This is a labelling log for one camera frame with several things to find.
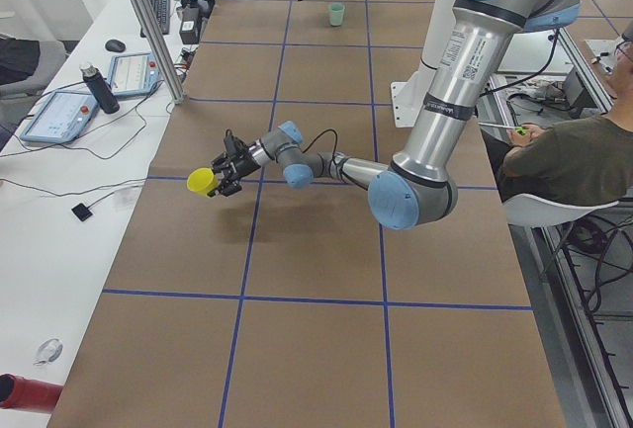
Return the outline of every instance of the blue joint cover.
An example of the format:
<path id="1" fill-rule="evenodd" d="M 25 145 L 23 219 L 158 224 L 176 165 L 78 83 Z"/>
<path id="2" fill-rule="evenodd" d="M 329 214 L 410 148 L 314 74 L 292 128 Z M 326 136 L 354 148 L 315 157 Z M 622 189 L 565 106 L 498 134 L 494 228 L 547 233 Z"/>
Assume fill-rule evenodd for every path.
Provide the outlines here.
<path id="1" fill-rule="evenodd" d="M 525 23 L 523 30 L 526 33 L 535 33 L 537 31 L 551 30 L 553 28 L 563 28 L 573 23 L 580 11 L 581 4 L 579 3 L 564 10 L 530 18 Z"/>
<path id="2" fill-rule="evenodd" d="M 284 169 L 284 178 L 293 189 L 304 189 L 309 186 L 315 176 L 307 164 L 291 164 Z"/>
<path id="3" fill-rule="evenodd" d="M 304 142 L 304 138 L 301 136 L 301 132 L 299 131 L 297 126 L 294 124 L 294 122 L 291 122 L 291 121 L 283 122 L 282 124 L 279 125 L 279 129 L 283 133 L 285 133 L 287 136 L 289 136 L 294 143 L 301 144 Z"/>
<path id="4" fill-rule="evenodd" d="M 372 214 L 385 227 L 406 230 L 417 224 L 417 198 L 402 176 L 393 171 L 380 173 L 369 183 L 367 194 Z"/>

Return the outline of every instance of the computer mouse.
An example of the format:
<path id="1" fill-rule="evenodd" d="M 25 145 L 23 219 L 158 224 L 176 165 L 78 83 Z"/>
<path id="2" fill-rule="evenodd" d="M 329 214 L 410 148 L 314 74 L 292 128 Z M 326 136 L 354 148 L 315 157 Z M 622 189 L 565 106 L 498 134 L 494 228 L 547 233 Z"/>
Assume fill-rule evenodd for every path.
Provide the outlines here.
<path id="1" fill-rule="evenodd" d="M 123 52 L 126 50 L 126 44 L 119 40 L 108 40 L 106 42 L 106 50 L 110 52 Z"/>

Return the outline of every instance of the black water bottle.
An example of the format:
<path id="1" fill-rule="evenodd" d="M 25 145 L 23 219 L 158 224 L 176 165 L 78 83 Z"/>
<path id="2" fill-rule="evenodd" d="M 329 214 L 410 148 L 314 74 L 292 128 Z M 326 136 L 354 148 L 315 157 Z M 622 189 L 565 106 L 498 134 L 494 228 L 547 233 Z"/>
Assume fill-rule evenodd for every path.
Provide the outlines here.
<path id="1" fill-rule="evenodd" d="M 113 114 L 120 106 L 119 101 L 110 90 L 110 86 L 103 78 L 99 69 L 90 62 L 85 62 L 79 66 L 83 74 L 83 81 L 86 83 L 95 100 L 106 114 Z"/>

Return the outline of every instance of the keyboard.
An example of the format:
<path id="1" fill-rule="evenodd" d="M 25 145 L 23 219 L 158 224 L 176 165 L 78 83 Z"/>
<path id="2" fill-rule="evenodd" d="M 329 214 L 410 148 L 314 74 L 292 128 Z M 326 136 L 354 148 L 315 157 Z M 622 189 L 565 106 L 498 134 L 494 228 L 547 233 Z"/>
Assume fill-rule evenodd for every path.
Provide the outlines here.
<path id="1" fill-rule="evenodd" d="M 160 31 L 164 35 L 169 34 L 169 20 L 171 17 L 171 0 L 149 0 L 149 4 L 156 14 Z M 140 31 L 140 36 L 145 37 L 144 31 Z"/>

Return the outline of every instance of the grid line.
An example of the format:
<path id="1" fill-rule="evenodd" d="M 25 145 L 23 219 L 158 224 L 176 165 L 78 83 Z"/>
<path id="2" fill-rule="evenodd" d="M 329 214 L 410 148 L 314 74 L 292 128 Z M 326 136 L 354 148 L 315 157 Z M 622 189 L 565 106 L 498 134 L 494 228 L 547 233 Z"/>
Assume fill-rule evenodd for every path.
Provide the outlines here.
<path id="1" fill-rule="evenodd" d="M 273 98 L 273 103 L 272 103 L 272 108 L 271 108 L 271 112 L 270 112 L 270 122 L 268 124 L 268 130 L 270 131 L 272 129 L 273 123 L 274 123 L 274 119 L 275 119 L 275 108 L 277 106 L 277 97 L 279 94 L 279 85 L 280 85 L 280 81 L 281 81 L 281 75 L 282 75 L 282 69 L 284 66 L 284 55 L 285 55 L 285 51 L 286 51 L 286 40 L 288 38 L 288 30 L 290 28 L 290 18 L 291 18 L 291 14 L 292 14 L 292 9 L 293 9 L 293 0 L 290 0 L 289 5 L 288 5 L 288 16 L 286 18 L 286 31 L 284 34 L 284 44 L 282 45 L 282 49 L 281 49 L 281 57 L 279 59 L 279 68 L 277 70 L 277 83 L 275 86 L 275 95 Z M 232 369 L 233 369 L 233 364 L 234 364 L 234 360 L 235 360 L 235 351 L 237 349 L 237 339 L 238 339 L 238 335 L 239 335 L 239 327 L 240 327 L 240 322 L 241 322 L 241 313 L 243 310 L 243 306 L 244 306 L 244 302 L 245 302 L 245 294 L 246 294 L 246 284 L 248 282 L 248 273 L 250 270 L 250 263 L 251 263 L 251 257 L 252 257 L 252 249 L 253 249 L 253 245 L 254 245 L 254 241 L 255 241 L 255 234 L 257 232 L 257 220 L 259 217 L 259 209 L 261 206 L 261 195 L 262 195 L 262 191 L 264 189 L 264 176 L 265 176 L 266 170 L 263 169 L 259 178 L 259 183 L 258 183 L 258 188 L 257 188 L 257 199 L 255 201 L 255 209 L 253 211 L 253 222 L 252 222 L 252 226 L 250 228 L 250 236 L 248 239 L 248 250 L 246 252 L 246 261 L 244 262 L 244 274 L 242 277 L 242 282 L 241 282 L 241 291 L 240 291 L 240 295 L 239 295 L 239 303 L 237 305 L 237 315 L 235 317 L 235 327 L 233 330 L 233 337 L 232 337 L 232 341 L 231 341 L 231 345 L 230 345 L 230 356 L 228 358 L 228 365 L 226 368 L 226 379 L 225 379 L 225 390 L 224 390 L 224 394 L 223 394 L 223 399 L 222 399 L 222 407 L 220 410 L 220 417 L 218 420 L 218 428 L 223 428 L 224 424 L 225 424 L 225 416 L 226 416 L 226 406 L 228 403 L 228 391 L 230 388 L 230 379 L 232 376 Z"/>
<path id="2" fill-rule="evenodd" d="M 315 44 L 315 43 L 264 43 L 264 42 L 240 42 L 240 41 L 200 41 L 200 44 L 218 44 L 218 45 L 291 45 L 298 47 L 357 47 L 366 48 L 365 44 Z M 421 45 L 372 45 L 376 49 L 422 49 Z"/>
<path id="3" fill-rule="evenodd" d="M 380 306 L 380 307 L 419 307 L 428 309 L 460 309 L 485 311 L 532 311 L 532 307 L 523 304 L 475 304 L 459 302 L 423 302 L 423 301 L 384 301 L 384 300 L 337 300 L 318 298 L 263 297 L 249 295 L 219 295 L 205 293 L 153 292 L 145 290 L 104 289 L 102 294 L 148 298 L 179 298 L 190 300 L 234 300 L 287 302 L 300 304 L 337 304 L 342 306 Z"/>
<path id="4" fill-rule="evenodd" d="M 371 23 L 369 15 L 369 0 L 365 0 L 365 22 L 367 27 L 367 56 L 369 66 L 369 90 L 370 99 L 372 103 L 372 137 L 374 140 L 374 161 L 378 161 L 379 149 L 378 149 L 378 129 L 377 129 L 377 117 L 376 106 L 374 96 L 374 67 L 372 60 L 372 34 Z M 396 428 L 396 411 L 394 400 L 394 375 L 392 367 L 392 344 L 391 344 L 391 329 L 389 324 L 389 306 L 387 305 L 388 290 L 387 290 L 387 264 L 385 259 L 385 239 L 383 238 L 383 227 L 378 225 L 378 242 L 380 249 L 380 268 L 381 279 L 383 286 L 383 320 L 385 323 L 385 365 L 387 369 L 387 394 L 389 403 L 389 425 L 390 428 Z"/>
<path id="5" fill-rule="evenodd" d="M 615 33 L 617 34 L 617 29 L 615 28 L 615 26 L 613 26 L 613 23 L 611 23 L 611 20 L 608 16 L 606 16 L 604 14 L 604 11 L 602 10 L 602 8 L 600 8 L 600 5 L 597 4 L 597 2 L 595 0 L 591 0 L 591 3 L 593 3 L 593 5 L 595 5 L 595 7 L 597 8 L 597 11 L 600 12 L 600 14 L 602 15 L 602 18 L 604 20 L 606 20 L 606 22 L 609 24 L 609 26 L 611 27 L 611 29 L 613 31 L 615 31 Z"/>
<path id="6" fill-rule="evenodd" d="M 377 106 L 377 107 L 391 107 L 391 104 L 387 103 L 377 103 L 370 104 L 367 102 L 320 102 L 320 101 L 306 101 L 306 100 L 246 100 L 246 99 L 200 99 L 196 97 L 190 97 L 189 100 L 192 102 L 209 102 L 209 103 L 244 103 L 244 104 L 272 104 L 273 102 L 276 104 L 297 104 L 297 105 L 340 105 L 340 106 L 350 106 L 350 107 L 358 107 L 358 106 Z"/>
<path id="7" fill-rule="evenodd" d="M 152 181 L 186 181 L 186 176 L 147 176 L 148 180 Z M 277 184 L 277 185 L 286 185 L 286 181 L 282 181 L 281 179 L 242 179 L 242 183 L 248 184 Z M 329 182 L 329 181 L 314 181 L 311 183 L 311 186 L 353 186 L 348 183 L 340 183 L 340 182 Z M 457 186 L 457 189 L 463 191 L 496 191 L 497 187 L 495 186 Z"/>
<path id="8" fill-rule="evenodd" d="M 288 1 L 288 0 L 235 0 L 235 1 Z M 302 0 L 305 3 L 329 3 L 332 1 L 344 1 L 345 3 L 360 3 L 360 4 L 395 4 L 395 5 L 432 5 L 435 1 L 415 1 L 415 0 Z"/>

